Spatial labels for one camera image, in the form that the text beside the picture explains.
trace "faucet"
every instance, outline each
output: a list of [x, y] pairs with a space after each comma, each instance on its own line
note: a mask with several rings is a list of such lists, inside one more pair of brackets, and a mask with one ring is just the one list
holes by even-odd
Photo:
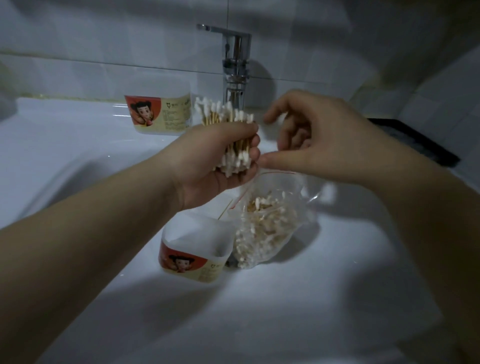
[[233, 108], [243, 110], [252, 35], [204, 24], [197, 24], [197, 29], [223, 35], [223, 103], [230, 101]]

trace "person's right arm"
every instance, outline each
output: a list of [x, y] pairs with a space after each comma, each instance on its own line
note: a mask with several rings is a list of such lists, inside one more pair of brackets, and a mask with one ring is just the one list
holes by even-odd
[[260, 167], [356, 183], [376, 193], [463, 351], [480, 362], [480, 195], [343, 100], [290, 91], [271, 106], [265, 122], [285, 112], [279, 151], [262, 155]]

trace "hand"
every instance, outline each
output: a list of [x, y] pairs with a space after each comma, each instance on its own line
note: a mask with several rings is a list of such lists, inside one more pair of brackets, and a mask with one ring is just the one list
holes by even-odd
[[[226, 189], [238, 187], [251, 180], [260, 156], [256, 135], [258, 125], [242, 122], [223, 122], [197, 125], [162, 150], [156, 158], [168, 164], [168, 170], [178, 192], [180, 208], [185, 210], [206, 204]], [[240, 139], [252, 138], [252, 166], [245, 172], [227, 178], [212, 169], [221, 161], [226, 147]]]
[[414, 152], [338, 98], [292, 90], [273, 103], [264, 121], [273, 123], [285, 112], [279, 151], [263, 154], [260, 167], [369, 186]]

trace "person's left arm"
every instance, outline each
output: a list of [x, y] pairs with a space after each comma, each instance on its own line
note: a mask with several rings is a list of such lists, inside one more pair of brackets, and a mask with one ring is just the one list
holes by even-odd
[[250, 180], [213, 167], [256, 124], [194, 127], [155, 156], [0, 230], [0, 361], [27, 363], [178, 211]]

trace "forearm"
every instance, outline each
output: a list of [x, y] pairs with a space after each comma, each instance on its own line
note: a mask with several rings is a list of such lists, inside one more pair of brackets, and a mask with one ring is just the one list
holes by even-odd
[[383, 200], [448, 322], [480, 360], [480, 196], [409, 154], [372, 189]]
[[2, 352], [40, 354], [177, 212], [160, 158], [0, 231]]

